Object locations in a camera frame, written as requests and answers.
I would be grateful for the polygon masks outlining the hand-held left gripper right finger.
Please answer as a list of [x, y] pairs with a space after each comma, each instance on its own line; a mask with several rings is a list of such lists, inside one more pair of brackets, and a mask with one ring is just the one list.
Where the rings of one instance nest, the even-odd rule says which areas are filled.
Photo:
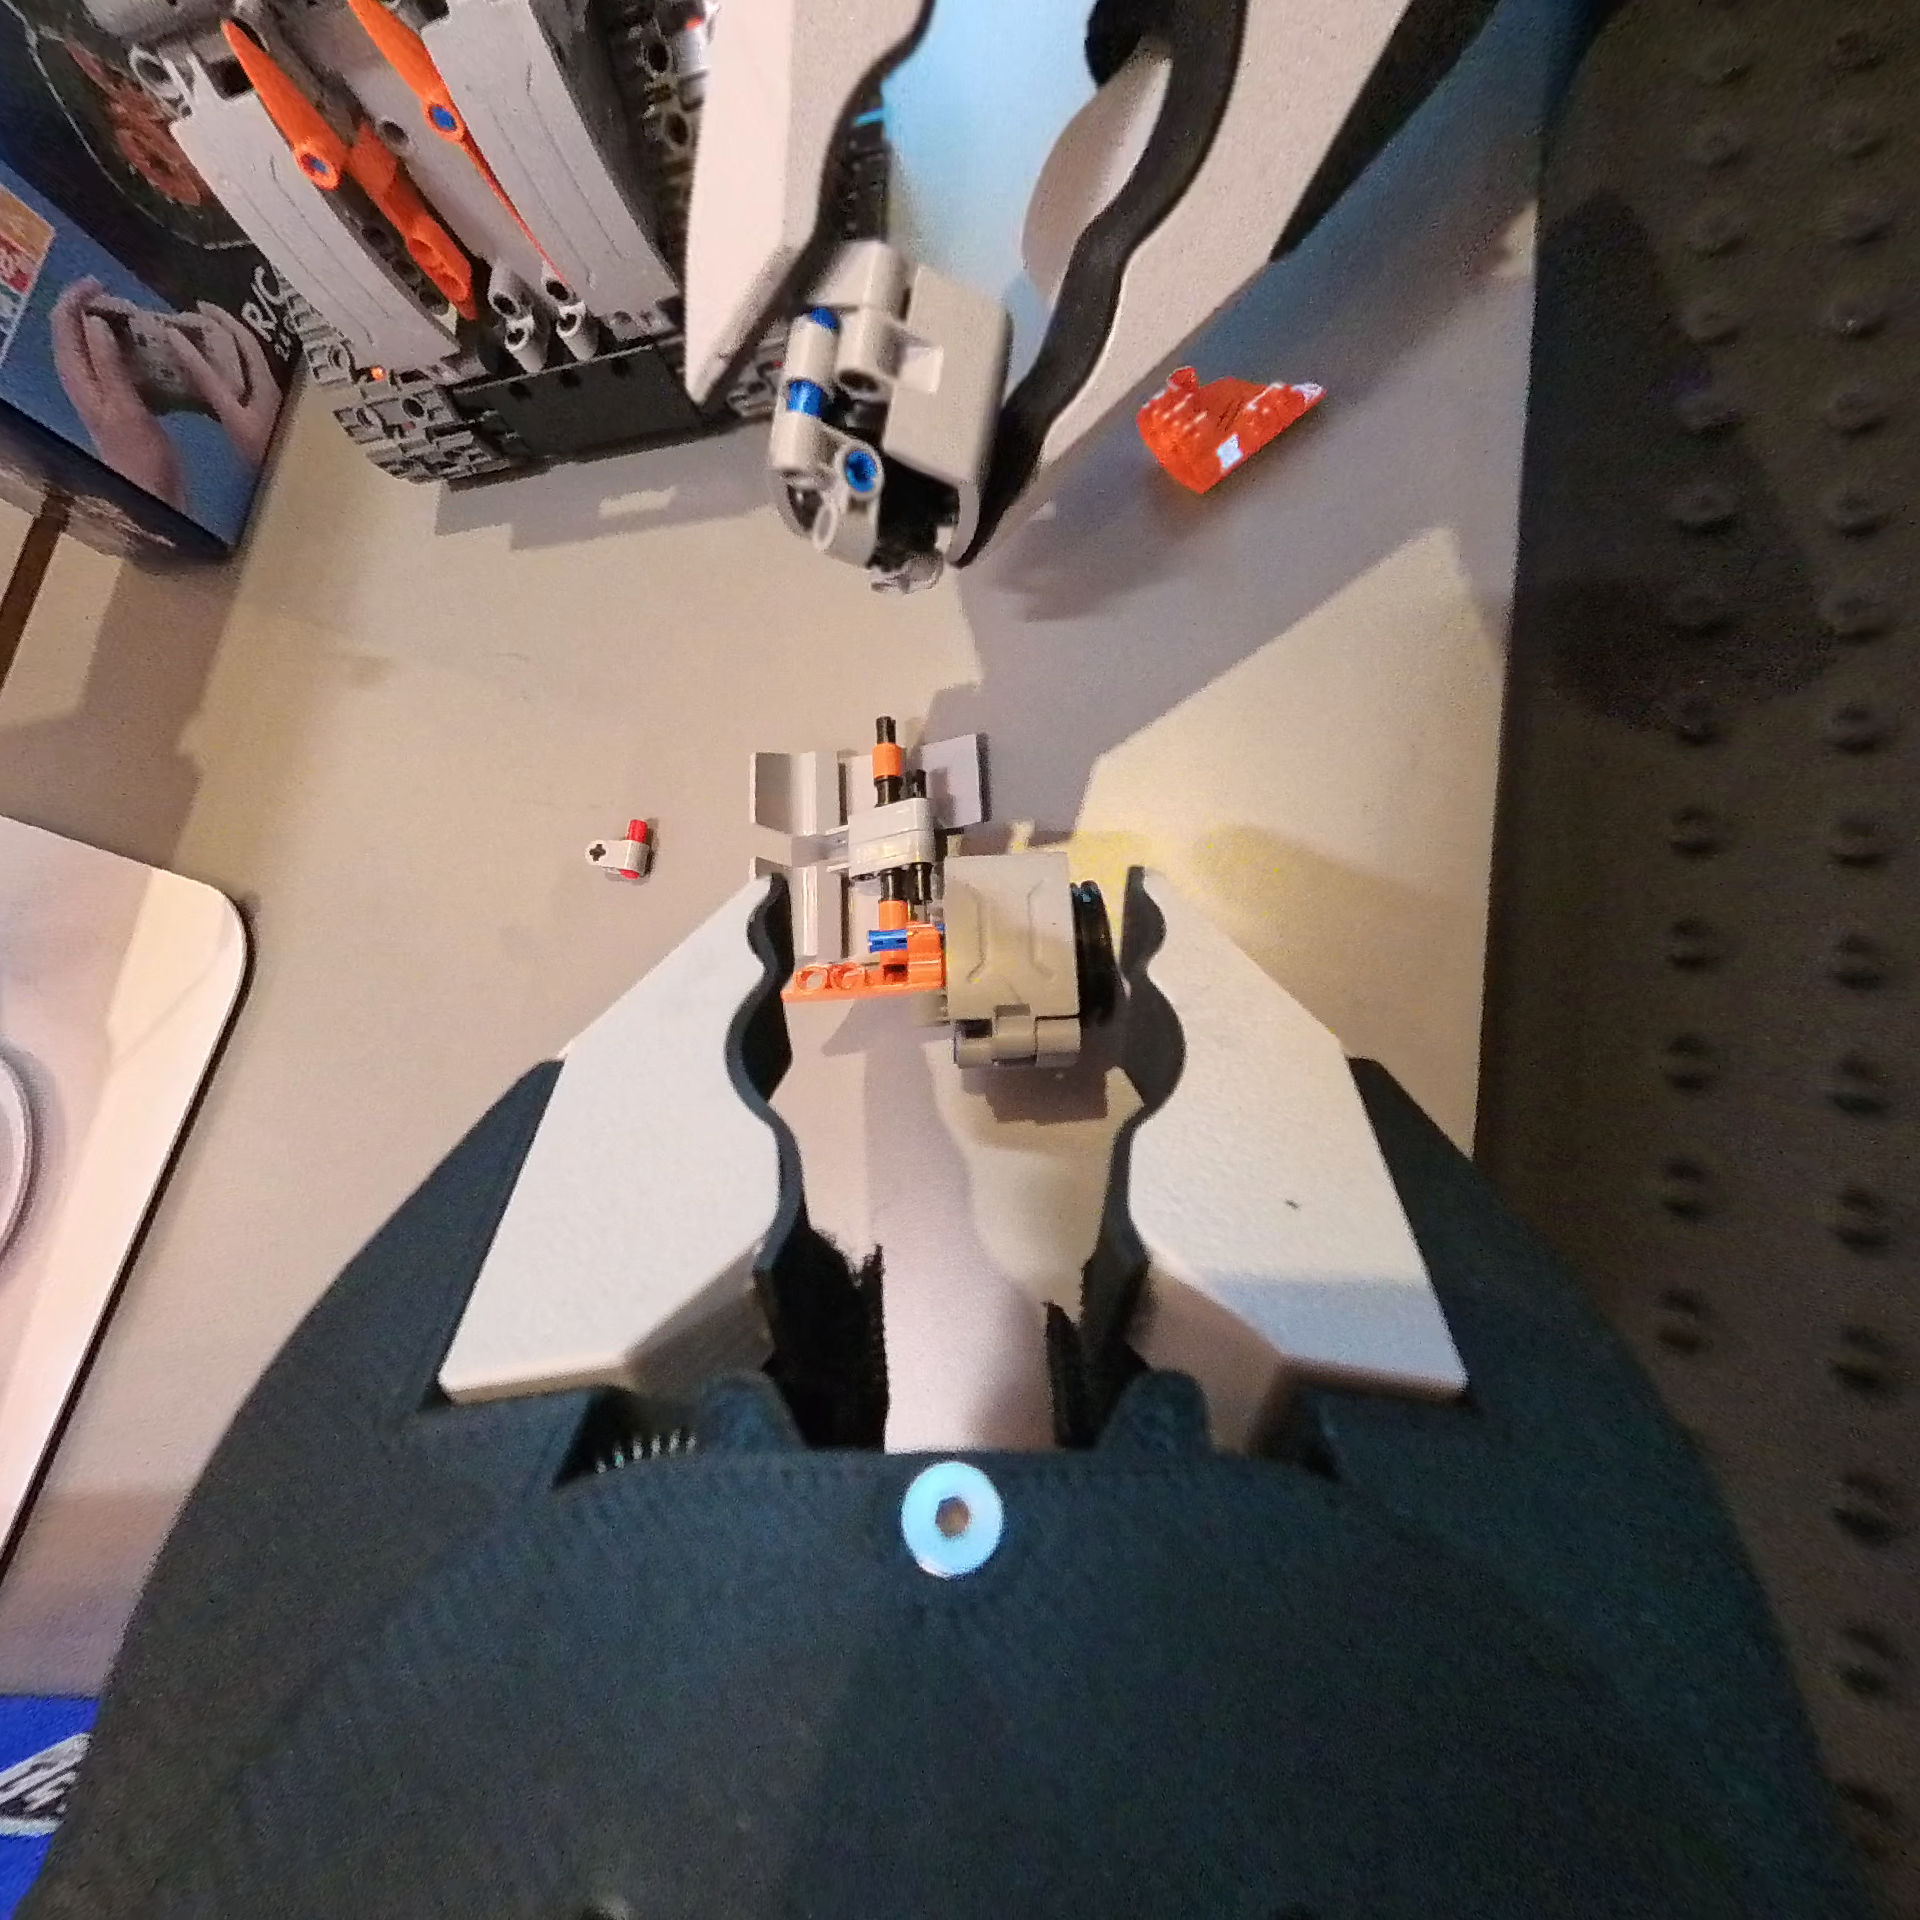
[[1054, 1431], [1139, 1372], [1200, 1383], [1256, 1452], [1298, 1386], [1452, 1400], [1468, 1373], [1338, 1036], [1162, 872], [1127, 875], [1119, 1126], [1080, 1308], [1046, 1314]]

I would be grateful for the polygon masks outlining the grey orange brick wheel assembly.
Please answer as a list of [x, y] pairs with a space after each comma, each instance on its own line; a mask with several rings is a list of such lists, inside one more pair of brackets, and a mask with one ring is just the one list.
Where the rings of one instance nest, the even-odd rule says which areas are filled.
[[756, 752], [749, 819], [780, 848], [790, 1003], [928, 999], [964, 1070], [1067, 1067], [1119, 995], [1095, 882], [1059, 848], [970, 853], [987, 822], [979, 734], [906, 748], [875, 720], [863, 752]]

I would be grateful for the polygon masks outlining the small grey brick hinge assembly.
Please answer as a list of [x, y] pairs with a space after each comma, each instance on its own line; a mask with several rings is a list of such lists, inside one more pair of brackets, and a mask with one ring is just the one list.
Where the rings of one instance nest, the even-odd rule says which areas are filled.
[[976, 532], [1011, 349], [989, 298], [878, 238], [838, 246], [788, 334], [768, 466], [784, 524], [882, 592]]

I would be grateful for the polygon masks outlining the orange curved brick piece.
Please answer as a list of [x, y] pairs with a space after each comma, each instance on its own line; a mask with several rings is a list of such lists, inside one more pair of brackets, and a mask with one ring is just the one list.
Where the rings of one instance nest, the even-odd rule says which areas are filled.
[[1304, 419], [1323, 395], [1325, 389], [1315, 381], [1260, 384], [1237, 375], [1202, 381], [1195, 368], [1175, 368], [1139, 408], [1135, 428], [1176, 484], [1206, 493]]

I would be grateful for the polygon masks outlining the grey orange tracked brick robot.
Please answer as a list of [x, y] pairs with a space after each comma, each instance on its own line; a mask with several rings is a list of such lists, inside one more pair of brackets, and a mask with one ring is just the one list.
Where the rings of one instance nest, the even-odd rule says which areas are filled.
[[684, 389], [695, 160], [725, 5], [90, 5], [192, 173], [293, 291], [372, 466], [480, 483], [763, 421], [784, 326]]

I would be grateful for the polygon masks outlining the black dimpled cushion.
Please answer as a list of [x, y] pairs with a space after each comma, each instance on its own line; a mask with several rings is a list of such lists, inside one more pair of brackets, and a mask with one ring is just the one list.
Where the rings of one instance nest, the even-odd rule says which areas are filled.
[[1917, 5], [1605, 5], [1548, 142], [1478, 1151], [1916, 1916]]

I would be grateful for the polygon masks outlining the dark blue toy box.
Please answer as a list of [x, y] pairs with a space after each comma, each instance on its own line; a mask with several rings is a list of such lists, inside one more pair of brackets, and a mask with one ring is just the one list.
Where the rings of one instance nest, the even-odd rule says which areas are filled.
[[110, 554], [224, 559], [268, 466], [290, 295], [135, 54], [182, 5], [3, 5], [5, 499]]

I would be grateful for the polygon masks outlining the white document stand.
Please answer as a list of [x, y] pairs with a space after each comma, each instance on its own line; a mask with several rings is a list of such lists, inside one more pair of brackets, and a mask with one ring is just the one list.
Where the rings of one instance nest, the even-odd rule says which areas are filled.
[[7, 1551], [246, 973], [216, 888], [3, 821]]

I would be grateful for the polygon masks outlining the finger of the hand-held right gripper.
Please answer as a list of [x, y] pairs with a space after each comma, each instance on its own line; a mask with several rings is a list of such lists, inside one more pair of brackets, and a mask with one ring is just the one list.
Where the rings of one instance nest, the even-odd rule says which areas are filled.
[[1357, 101], [1355, 5], [1176, 5], [1165, 42], [1158, 116], [1075, 238], [959, 567], [1262, 271]]
[[806, 299], [832, 240], [853, 110], [924, 34], [931, 2], [725, 2], [711, 30], [688, 203], [684, 381], [709, 405]]

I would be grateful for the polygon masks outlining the blue bin with tag label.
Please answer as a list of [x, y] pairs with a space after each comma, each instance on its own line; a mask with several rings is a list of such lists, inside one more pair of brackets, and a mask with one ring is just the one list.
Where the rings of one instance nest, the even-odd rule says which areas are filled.
[[3, 1693], [5, 1845], [42, 1845], [56, 1834], [99, 1706], [93, 1695]]

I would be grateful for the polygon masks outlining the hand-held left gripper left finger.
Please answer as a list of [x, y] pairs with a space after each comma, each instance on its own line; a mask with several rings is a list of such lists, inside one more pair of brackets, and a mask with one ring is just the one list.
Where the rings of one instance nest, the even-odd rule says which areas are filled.
[[790, 932], [786, 882], [754, 878], [566, 1045], [439, 1370], [453, 1400], [766, 1366], [811, 1445], [879, 1445], [879, 1261], [813, 1230], [771, 1107]]

